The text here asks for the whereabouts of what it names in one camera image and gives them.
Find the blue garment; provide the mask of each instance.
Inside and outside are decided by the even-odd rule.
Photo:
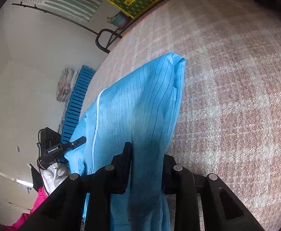
[[[111,196],[115,231],[170,230],[161,191],[162,167],[178,117],[184,69],[185,59],[169,53],[134,70],[99,94],[72,135],[72,141],[87,138],[84,145],[65,154],[71,172],[81,175],[110,164],[125,142],[132,143],[127,191]]]

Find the bed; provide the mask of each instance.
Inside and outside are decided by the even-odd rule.
[[[168,154],[193,173],[218,174],[265,230],[280,229],[281,15],[253,0],[167,0],[102,63],[81,115],[104,88],[167,52],[186,59]]]

